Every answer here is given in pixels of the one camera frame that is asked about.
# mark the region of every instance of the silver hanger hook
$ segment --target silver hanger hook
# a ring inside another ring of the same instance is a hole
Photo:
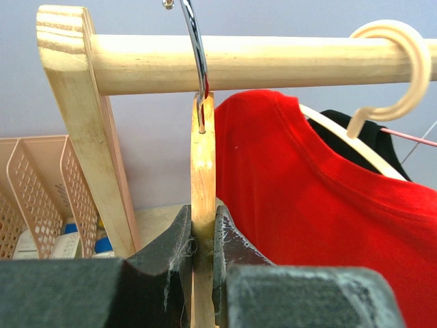
[[[166,9],[172,9],[175,5],[174,0],[163,0]],[[188,33],[190,34],[191,44],[193,45],[194,57],[196,59],[197,76],[199,77],[199,95],[197,96],[197,120],[199,123],[199,132],[205,133],[203,123],[203,102],[208,97],[208,70],[206,68],[205,51],[203,51],[202,39],[200,36],[199,26],[196,23],[196,17],[190,0],[180,0],[180,5],[184,13]]]

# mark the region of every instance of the white wall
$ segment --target white wall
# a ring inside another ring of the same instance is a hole
[[[434,0],[264,1],[192,0],[203,35],[348,37],[377,19],[397,19],[437,38]],[[66,133],[36,46],[36,11],[43,3],[88,7],[97,33],[187,34],[179,3],[161,0],[3,0],[0,11],[0,137]],[[284,89],[314,109],[353,113],[395,102],[407,85]],[[234,92],[216,92],[216,104]],[[111,97],[135,208],[189,202],[193,94]],[[416,136],[437,120],[437,85],[406,117],[386,125]],[[437,129],[429,136],[437,140]],[[395,137],[403,159],[414,143]],[[437,149],[419,146],[405,163],[410,177],[437,189]]]

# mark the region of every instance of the red fabric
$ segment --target red fabric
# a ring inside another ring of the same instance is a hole
[[[215,122],[217,197],[263,254],[277,264],[374,269],[409,327],[437,325],[434,190],[340,157],[298,99],[278,92],[236,94]]]

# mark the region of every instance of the red shirt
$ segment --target red shirt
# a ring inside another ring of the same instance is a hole
[[[434,190],[339,156],[298,99],[278,92],[233,95],[215,122],[217,197],[264,255],[277,264],[376,270],[409,327],[437,327]]]

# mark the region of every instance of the wooden clothing rack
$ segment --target wooden clothing rack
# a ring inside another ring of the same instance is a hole
[[[110,95],[197,91],[188,36],[97,35],[86,8],[43,5],[42,65],[115,253],[139,234]],[[437,39],[426,40],[437,80]],[[408,56],[382,39],[204,36],[211,90],[408,82]]]

